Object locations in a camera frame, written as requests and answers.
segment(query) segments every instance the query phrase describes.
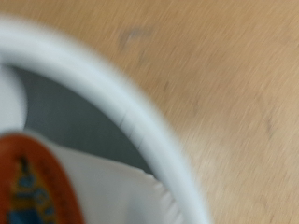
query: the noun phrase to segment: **orange sticker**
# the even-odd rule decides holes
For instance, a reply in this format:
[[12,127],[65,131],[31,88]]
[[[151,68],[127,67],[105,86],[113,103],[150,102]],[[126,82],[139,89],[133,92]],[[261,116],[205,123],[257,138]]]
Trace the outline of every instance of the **orange sticker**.
[[0,138],[0,223],[84,223],[64,169],[26,135]]

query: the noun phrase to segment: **white rim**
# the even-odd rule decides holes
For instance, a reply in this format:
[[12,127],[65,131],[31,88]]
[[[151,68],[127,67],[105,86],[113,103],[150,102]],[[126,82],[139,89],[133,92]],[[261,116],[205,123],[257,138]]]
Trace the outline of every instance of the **white rim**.
[[8,18],[0,18],[0,55],[6,63],[63,84],[103,111],[172,191],[187,223],[210,223],[178,141],[150,101],[119,71],[69,38]]

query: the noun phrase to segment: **wooden table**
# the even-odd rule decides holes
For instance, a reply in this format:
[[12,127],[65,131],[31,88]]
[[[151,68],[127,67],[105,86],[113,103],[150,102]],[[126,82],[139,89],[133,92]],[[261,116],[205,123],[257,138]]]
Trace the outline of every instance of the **wooden table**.
[[299,2],[0,0],[122,69],[174,127],[215,223],[299,222]]

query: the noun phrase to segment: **table surface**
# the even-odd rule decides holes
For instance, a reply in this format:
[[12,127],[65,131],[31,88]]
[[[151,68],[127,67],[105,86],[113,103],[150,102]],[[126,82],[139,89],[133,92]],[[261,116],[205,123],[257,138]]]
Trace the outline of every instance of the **table surface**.
[[299,222],[299,2],[0,0],[104,55],[177,132],[220,223]]

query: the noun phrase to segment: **wood grain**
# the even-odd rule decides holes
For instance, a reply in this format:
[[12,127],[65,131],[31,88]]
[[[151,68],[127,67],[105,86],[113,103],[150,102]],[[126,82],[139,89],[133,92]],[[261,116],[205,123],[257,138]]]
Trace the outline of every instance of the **wood grain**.
[[299,222],[299,2],[0,0],[81,40],[174,127],[215,223]]

